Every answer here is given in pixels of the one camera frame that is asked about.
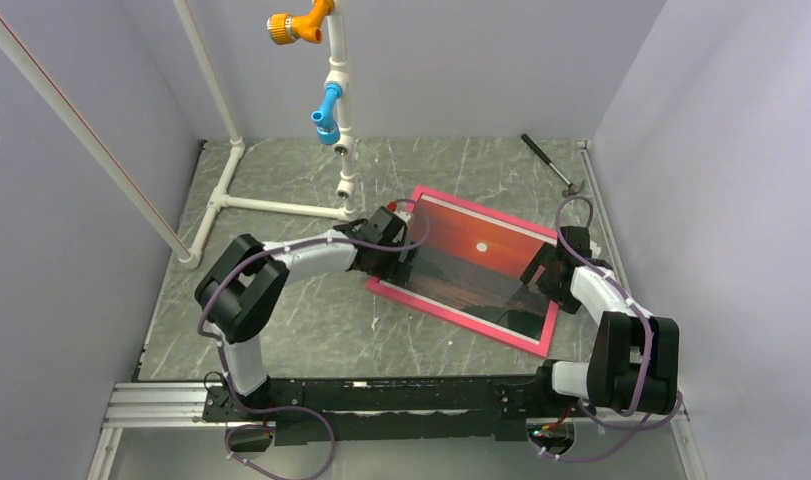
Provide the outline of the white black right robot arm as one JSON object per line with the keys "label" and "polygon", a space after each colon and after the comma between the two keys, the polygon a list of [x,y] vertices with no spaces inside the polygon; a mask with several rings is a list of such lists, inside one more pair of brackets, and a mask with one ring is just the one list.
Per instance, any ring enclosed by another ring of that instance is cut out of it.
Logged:
{"label": "white black right robot arm", "polygon": [[679,327],[637,304],[611,266],[593,257],[589,231],[562,227],[520,276],[564,312],[585,309],[598,330],[586,362],[551,361],[532,388],[538,411],[555,415],[571,398],[623,413],[670,413],[677,401]]}

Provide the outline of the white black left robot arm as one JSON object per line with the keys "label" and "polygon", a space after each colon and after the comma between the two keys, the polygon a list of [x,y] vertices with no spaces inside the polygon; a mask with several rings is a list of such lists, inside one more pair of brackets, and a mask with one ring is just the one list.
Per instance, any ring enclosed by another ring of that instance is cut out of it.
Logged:
{"label": "white black left robot arm", "polygon": [[360,272],[391,279],[419,248],[409,240],[414,210],[404,201],[379,207],[370,217],[338,224],[311,237],[261,242],[236,237],[194,291],[202,309],[198,333],[217,344],[229,407],[245,420],[268,406],[271,376],[260,335],[283,290],[328,273]]}

